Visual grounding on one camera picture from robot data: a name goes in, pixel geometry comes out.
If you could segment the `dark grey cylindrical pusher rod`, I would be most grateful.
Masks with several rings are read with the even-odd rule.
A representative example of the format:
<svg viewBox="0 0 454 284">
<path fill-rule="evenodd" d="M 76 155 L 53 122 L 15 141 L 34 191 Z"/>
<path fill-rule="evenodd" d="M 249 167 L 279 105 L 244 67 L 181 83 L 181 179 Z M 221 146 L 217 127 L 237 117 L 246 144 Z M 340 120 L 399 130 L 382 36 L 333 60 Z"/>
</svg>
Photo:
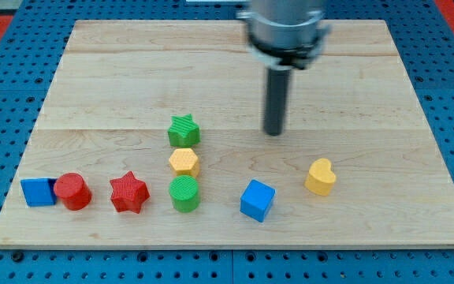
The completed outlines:
<svg viewBox="0 0 454 284">
<path fill-rule="evenodd" d="M 290 69 L 266 72 L 263 130 L 270 136 L 279 136 L 283 131 L 291 74 Z"/>
</svg>

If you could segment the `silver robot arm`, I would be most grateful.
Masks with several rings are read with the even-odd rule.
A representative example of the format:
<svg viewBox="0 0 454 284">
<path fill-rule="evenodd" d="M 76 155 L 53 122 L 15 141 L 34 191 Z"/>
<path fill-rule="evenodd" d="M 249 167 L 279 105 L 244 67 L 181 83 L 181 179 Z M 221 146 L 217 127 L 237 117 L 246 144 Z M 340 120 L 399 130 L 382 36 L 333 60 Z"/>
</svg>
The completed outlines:
<svg viewBox="0 0 454 284">
<path fill-rule="evenodd" d="M 283 132 L 290 79 L 322 53 L 330 26 L 321 26 L 323 0 L 251 0 L 236 17 L 245 23 L 247 45 L 266 67 L 263 130 Z"/>
</svg>

